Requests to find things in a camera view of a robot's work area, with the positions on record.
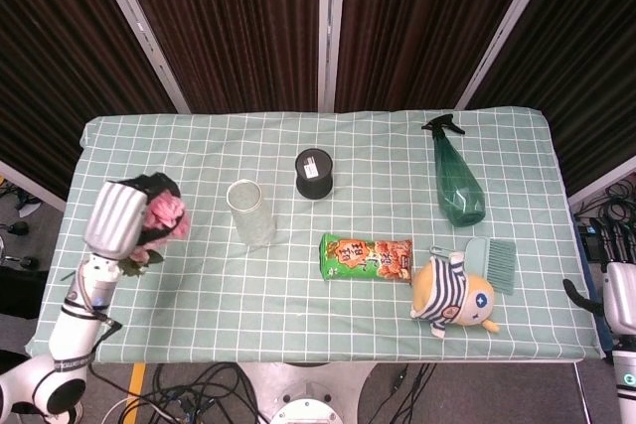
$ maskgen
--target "cleaning brush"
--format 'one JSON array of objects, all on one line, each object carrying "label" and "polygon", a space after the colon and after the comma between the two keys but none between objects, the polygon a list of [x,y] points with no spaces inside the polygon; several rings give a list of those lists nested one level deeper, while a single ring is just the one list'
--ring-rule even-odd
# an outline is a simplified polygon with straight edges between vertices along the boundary
[{"label": "cleaning brush", "polygon": [[[430,253],[448,257],[453,250],[436,246]],[[517,247],[511,240],[471,238],[464,252],[464,270],[484,277],[496,292],[512,295],[515,289]]]}]

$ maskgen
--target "clear plastic cup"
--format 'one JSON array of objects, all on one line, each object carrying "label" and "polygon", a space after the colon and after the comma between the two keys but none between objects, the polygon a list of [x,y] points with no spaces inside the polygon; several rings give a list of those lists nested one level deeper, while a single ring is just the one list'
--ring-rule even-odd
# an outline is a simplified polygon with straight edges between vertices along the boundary
[{"label": "clear plastic cup", "polygon": [[276,234],[276,222],[258,184],[236,181],[228,188],[227,201],[240,240],[249,246],[268,245]]}]

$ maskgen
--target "grid pattern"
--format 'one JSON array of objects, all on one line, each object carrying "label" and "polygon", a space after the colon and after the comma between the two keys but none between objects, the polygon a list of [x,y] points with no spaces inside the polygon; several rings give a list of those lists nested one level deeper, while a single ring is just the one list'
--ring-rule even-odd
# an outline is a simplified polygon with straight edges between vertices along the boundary
[{"label": "grid pattern", "polygon": [[[124,277],[110,315],[124,329],[100,361],[327,361],[554,359],[599,356],[590,314],[562,291],[586,294],[550,130],[537,111],[455,112],[465,136],[448,134],[486,193],[480,223],[453,228],[436,201],[433,141],[420,126],[448,111],[140,115],[96,118],[71,193],[30,353],[43,353],[70,285],[61,279],[87,255],[82,242],[108,179],[163,171],[192,216],[186,240],[165,262]],[[294,160],[308,147],[334,160],[334,188],[320,201],[295,189]],[[260,184],[277,220],[266,248],[239,242],[226,205],[238,179]],[[407,283],[324,281],[324,232],[413,239],[416,268],[435,245],[463,249],[473,236],[513,239],[516,291],[497,295],[498,335],[450,326],[444,340],[409,317]]]}]

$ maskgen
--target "curtain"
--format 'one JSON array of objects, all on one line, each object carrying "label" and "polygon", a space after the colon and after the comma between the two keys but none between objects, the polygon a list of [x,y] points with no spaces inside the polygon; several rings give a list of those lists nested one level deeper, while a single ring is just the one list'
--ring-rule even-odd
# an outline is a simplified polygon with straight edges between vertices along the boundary
[{"label": "curtain", "polygon": [[193,112],[316,111],[318,0],[139,0]]},{"label": "curtain", "polygon": [[114,0],[0,0],[0,159],[67,196],[84,125],[175,112]]},{"label": "curtain", "polygon": [[336,111],[452,108],[511,0],[343,0]]},{"label": "curtain", "polygon": [[636,156],[636,0],[532,0],[469,108],[539,109],[575,194]]}]

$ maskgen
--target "plush toy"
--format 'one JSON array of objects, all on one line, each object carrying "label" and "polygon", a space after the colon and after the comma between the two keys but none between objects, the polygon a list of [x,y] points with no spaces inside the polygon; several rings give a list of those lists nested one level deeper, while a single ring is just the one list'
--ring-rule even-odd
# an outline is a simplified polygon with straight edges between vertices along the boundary
[{"label": "plush toy", "polygon": [[449,323],[481,324],[492,333],[499,326],[488,320],[495,305],[493,287],[478,275],[464,273],[464,252],[452,252],[448,261],[430,257],[412,280],[412,318],[430,322],[434,336],[444,338]]}]

